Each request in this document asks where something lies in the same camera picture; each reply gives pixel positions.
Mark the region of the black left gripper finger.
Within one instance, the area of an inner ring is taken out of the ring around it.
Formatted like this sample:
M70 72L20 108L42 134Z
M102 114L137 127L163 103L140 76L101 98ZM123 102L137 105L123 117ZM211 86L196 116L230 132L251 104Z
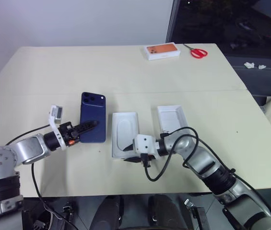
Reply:
M78 135L80 136L83 133L86 133L86 132L89 132L89 131L92 131L92 130L94 130L94 127L92 127L92 128L86 128L86 129L79 129L78 130Z
M91 120L91 121L85 121L79 125L76 126L76 130L78 132L79 129L86 129L86 128L92 128L92 127L97 127L99 125L99 122L96 120Z

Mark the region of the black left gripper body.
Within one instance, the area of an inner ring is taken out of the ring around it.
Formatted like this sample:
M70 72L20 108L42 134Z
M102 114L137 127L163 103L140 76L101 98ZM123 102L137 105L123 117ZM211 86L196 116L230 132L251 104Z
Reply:
M71 122L59 126L59 132L65 144L76 144L80 141L80 125L73 126Z

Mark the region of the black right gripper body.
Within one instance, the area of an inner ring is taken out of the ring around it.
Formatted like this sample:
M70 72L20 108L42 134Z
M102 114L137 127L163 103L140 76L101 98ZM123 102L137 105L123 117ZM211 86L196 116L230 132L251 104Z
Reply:
M147 153L141 153L140 158L141 158L144 168L149 168L150 161L154 159L154 156Z

